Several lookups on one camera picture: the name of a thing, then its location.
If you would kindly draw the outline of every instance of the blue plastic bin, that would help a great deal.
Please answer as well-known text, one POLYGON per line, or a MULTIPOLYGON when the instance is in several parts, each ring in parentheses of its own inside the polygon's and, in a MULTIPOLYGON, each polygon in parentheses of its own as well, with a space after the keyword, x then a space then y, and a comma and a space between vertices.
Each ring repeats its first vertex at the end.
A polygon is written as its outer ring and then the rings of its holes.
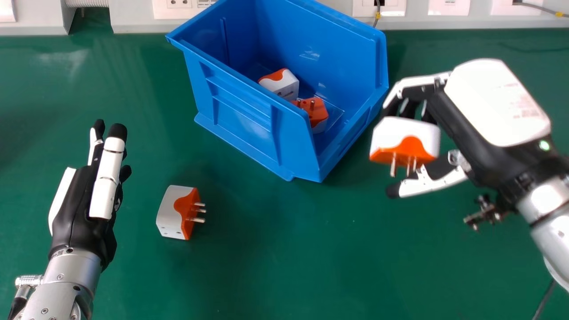
POLYGON ((166 37, 185 54, 196 122, 289 181, 322 182, 388 89, 384 34, 312 0, 219 0, 166 37), (301 98, 326 103, 325 132, 257 83, 285 67, 301 98))

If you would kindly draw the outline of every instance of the tabletop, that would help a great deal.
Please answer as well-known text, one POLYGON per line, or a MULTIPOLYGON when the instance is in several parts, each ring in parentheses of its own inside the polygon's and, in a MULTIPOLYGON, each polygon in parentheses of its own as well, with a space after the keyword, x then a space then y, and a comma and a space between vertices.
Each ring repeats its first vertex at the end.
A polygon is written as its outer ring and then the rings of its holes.
MULTIPOLYGON (((47 214, 67 166, 85 165, 97 118, 129 129, 133 168, 97 319, 530 319, 550 276, 519 216, 480 233, 469 183, 389 200, 368 128, 321 184, 285 182, 194 123, 183 55, 164 35, 114 35, 108 12, 61 37, 0 38, 0 310, 41 273, 47 214), (207 223, 162 238, 171 184, 199 188, 207 223)), ((569 151, 569 30, 389 31, 391 83, 475 58, 504 60, 569 151)), ((442 150, 452 148, 443 138, 442 150)), ((557 287, 542 319, 569 317, 557 287)))

